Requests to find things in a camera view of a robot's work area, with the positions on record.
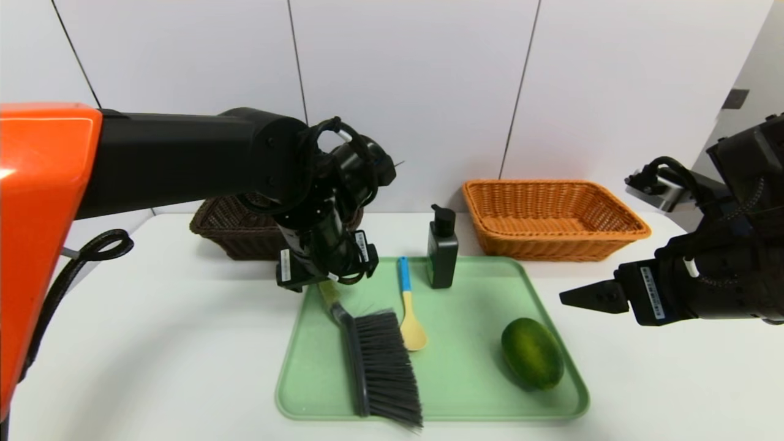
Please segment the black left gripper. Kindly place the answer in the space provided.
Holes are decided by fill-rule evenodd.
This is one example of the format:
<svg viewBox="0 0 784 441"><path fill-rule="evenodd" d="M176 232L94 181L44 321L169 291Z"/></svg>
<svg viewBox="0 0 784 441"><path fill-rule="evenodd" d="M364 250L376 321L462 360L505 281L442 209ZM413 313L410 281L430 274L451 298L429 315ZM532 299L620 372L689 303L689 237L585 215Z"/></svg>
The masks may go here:
<svg viewBox="0 0 784 441"><path fill-rule="evenodd" d="M302 292L307 285L339 278L340 220L321 219L295 225L290 220L277 219L276 223L287 244L278 259L280 287Z"/></svg>

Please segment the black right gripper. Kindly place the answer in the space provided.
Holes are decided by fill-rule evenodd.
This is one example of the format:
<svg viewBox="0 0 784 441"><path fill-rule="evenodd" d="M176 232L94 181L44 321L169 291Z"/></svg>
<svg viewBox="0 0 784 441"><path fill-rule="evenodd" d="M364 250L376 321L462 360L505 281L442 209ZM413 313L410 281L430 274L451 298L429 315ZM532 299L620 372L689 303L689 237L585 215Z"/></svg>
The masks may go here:
<svg viewBox="0 0 784 441"><path fill-rule="evenodd" d="M643 326L689 319L739 319L745 315L741 279L745 254L719 249L687 259L675 255L623 263L615 280L559 293L561 304L606 314L629 312Z"/></svg>

